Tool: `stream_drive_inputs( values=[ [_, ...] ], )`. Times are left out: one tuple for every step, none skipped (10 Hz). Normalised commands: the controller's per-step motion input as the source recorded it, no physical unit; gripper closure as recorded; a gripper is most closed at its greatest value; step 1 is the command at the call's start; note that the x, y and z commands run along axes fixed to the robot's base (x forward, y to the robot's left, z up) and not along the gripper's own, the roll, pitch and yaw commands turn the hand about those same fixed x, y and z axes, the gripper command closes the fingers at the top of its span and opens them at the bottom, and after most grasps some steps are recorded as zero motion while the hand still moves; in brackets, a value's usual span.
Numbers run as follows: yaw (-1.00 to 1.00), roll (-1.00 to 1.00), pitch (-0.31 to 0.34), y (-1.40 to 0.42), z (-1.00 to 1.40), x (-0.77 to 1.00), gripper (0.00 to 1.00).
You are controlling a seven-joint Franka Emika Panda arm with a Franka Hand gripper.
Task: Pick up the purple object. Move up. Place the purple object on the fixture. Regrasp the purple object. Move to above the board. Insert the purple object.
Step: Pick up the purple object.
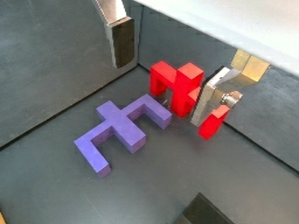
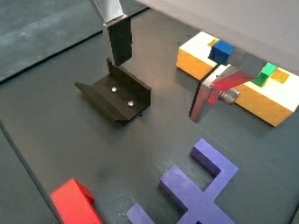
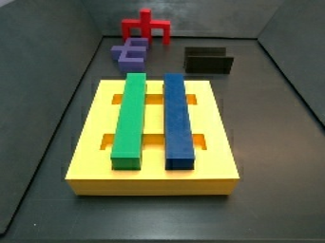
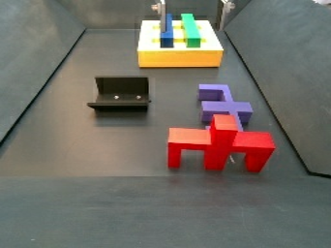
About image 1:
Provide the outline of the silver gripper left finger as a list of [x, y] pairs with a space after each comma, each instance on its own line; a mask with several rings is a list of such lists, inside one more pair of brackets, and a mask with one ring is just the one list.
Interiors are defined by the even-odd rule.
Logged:
[[115, 68], [135, 57], [135, 20], [127, 15], [122, 0], [92, 0], [106, 26]]

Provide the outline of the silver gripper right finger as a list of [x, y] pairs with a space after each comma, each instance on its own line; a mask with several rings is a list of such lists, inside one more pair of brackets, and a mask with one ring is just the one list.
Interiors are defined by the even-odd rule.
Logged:
[[239, 90], [256, 84], [270, 68], [266, 61], [242, 50], [236, 50], [230, 65], [231, 68], [220, 68], [211, 76], [200, 91], [191, 117], [195, 126], [203, 124], [208, 114], [219, 106], [224, 105], [230, 109], [235, 107], [243, 96]]

